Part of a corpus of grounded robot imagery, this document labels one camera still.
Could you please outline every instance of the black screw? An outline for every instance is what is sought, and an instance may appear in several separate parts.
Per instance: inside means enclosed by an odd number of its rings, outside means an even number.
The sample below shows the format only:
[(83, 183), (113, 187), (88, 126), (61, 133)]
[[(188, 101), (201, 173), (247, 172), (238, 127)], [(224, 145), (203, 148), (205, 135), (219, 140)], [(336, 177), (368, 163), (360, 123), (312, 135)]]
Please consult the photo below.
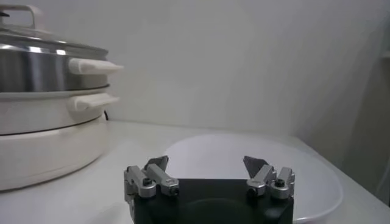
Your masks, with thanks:
[(142, 185), (143, 186), (148, 186), (148, 185), (151, 185), (152, 184), (152, 180), (149, 179), (149, 178), (145, 178), (143, 181), (142, 181)]
[(257, 192), (256, 192), (256, 190), (250, 188), (250, 189), (247, 191), (247, 196), (248, 196), (249, 198), (256, 198), (256, 197), (257, 197)]
[(175, 189), (171, 189), (169, 191), (169, 193), (171, 193), (172, 196), (178, 196), (179, 193), (180, 193), (180, 190), (178, 188), (175, 188)]
[(285, 186), (285, 181), (282, 179), (276, 179), (275, 180), (275, 187), (284, 187)]

